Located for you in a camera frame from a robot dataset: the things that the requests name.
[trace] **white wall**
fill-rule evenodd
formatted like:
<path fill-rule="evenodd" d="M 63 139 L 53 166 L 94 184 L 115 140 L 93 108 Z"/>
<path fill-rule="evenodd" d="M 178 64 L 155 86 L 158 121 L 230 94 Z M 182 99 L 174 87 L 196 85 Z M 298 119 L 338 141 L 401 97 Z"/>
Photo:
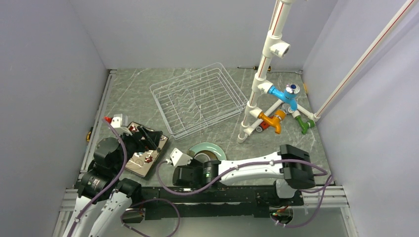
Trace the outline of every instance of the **white wall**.
<path fill-rule="evenodd" d="M 274 69 L 301 69 L 337 0 L 297 0 Z M 259 63 L 275 0 L 70 0 L 106 67 Z"/>
<path fill-rule="evenodd" d="M 51 236 L 106 69 L 68 0 L 0 3 L 0 230 Z"/>
<path fill-rule="evenodd" d="M 303 80 L 327 99 L 403 0 L 339 1 Z M 318 123 L 361 237 L 419 236 L 419 5 Z"/>

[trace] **dish rack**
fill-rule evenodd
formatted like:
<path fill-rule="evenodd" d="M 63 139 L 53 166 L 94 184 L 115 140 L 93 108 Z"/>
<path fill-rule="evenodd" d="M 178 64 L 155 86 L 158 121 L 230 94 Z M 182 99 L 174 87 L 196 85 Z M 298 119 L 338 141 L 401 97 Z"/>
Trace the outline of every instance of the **dish rack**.
<path fill-rule="evenodd" d="M 247 103 L 221 63 L 156 83 L 150 90 L 174 139 L 238 115 Z"/>

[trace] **gray marble surface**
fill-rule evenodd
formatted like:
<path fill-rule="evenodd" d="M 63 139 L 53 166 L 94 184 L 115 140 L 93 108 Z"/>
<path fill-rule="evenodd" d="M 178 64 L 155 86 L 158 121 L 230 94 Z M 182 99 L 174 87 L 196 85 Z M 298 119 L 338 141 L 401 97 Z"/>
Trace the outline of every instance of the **gray marble surface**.
<path fill-rule="evenodd" d="M 172 77 L 180 76 L 195 69 L 121 69 L 117 70 L 117 75 L 113 83 L 111 95 L 106 107 L 105 115 L 125 114 L 129 116 L 129 121 L 135 121 L 154 130 L 161 130 L 166 136 L 169 136 L 165 151 L 160 156 L 160 160 L 168 158 L 173 148 L 178 148 L 186 152 L 193 145 L 200 142 L 212 142 L 219 145 L 226 153 L 228 160 L 241 160 L 255 158 L 278 151 L 282 144 L 290 144 L 310 153 L 311 162 L 330 171 L 326 160 L 325 151 L 320 140 L 317 128 L 310 129 L 307 134 L 302 135 L 297 121 L 291 115 L 288 115 L 281 122 L 282 132 L 277 135 L 274 128 L 268 128 L 261 133 L 253 133 L 244 143 L 237 143 L 240 122 L 243 119 L 244 111 L 235 117 L 229 118 L 221 123 L 205 128 L 197 133 L 189 135 L 179 140 L 173 139 L 163 121 L 150 86 Z M 251 93 L 251 84 L 255 71 L 251 69 L 227 69 L 232 79 L 236 82 L 242 92 L 249 98 Z M 288 83 L 298 84 L 301 93 L 297 97 L 300 105 L 311 111 L 307 95 L 304 93 L 304 87 L 300 75 L 294 73 L 268 73 L 267 79 L 282 90 Z M 262 95 L 258 101 L 258 106 L 266 110 L 273 103 L 276 97 L 272 95 Z M 101 126 L 100 138 L 112 136 L 112 133 L 106 126 Z M 121 178 L 130 178 L 143 186 L 159 186 L 156 177 L 156 165 L 150 170 L 145 178 L 141 178 L 130 171 L 125 171 Z M 164 183 L 171 186 L 172 166 L 163 165 L 160 174 Z M 316 177 L 317 184 L 324 184 L 326 176 Z M 272 184 L 272 179 L 248 180 L 237 183 L 236 185 L 256 185 Z"/>

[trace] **orange pipe fitting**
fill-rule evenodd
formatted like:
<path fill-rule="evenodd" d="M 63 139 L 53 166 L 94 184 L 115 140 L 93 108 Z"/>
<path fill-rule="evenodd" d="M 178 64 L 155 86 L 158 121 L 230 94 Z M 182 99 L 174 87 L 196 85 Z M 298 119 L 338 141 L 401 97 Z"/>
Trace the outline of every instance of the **orange pipe fitting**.
<path fill-rule="evenodd" d="M 257 116 L 258 119 L 265 121 L 269 126 L 275 128 L 275 133 L 281 133 L 281 124 L 280 122 L 285 119 L 285 112 L 282 110 L 277 110 L 272 118 L 266 116 L 263 112 Z"/>

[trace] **faucet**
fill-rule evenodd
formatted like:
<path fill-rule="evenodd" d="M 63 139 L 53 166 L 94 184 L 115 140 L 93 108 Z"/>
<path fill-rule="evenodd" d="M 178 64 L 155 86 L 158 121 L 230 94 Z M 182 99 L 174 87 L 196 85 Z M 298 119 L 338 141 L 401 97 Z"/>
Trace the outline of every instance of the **faucet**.
<path fill-rule="evenodd" d="M 269 124 L 269 126 L 275 128 L 275 133 L 281 133 L 281 124 L 280 122 L 285 119 L 285 112 L 282 110 L 277 110 L 272 118 L 266 116 L 263 112 L 257 116 L 258 119 L 262 119 L 265 123 Z"/>
<path fill-rule="evenodd" d="M 301 119 L 301 115 L 295 117 L 295 120 L 297 120 L 298 124 L 301 127 L 301 133 L 302 134 L 306 134 L 307 130 L 311 127 L 315 126 L 315 123 L 313 120 L 309 119 L 307 122 L 303 122 Z"/>
<path fill-rule="evenodd" d="M 275 88 L 275 86 L 271 86 L 268 90 L 268 94 L 275 95 L 278 99 L 282 100 L 284 103 L 287 103 L 291 106 L 292 111 L 296 111 L 298 104 L 295 100 L 295 97 L 300 92 L 300 87 L 296 84 L 288 84 L 285 87 L 284 92 Z"/>

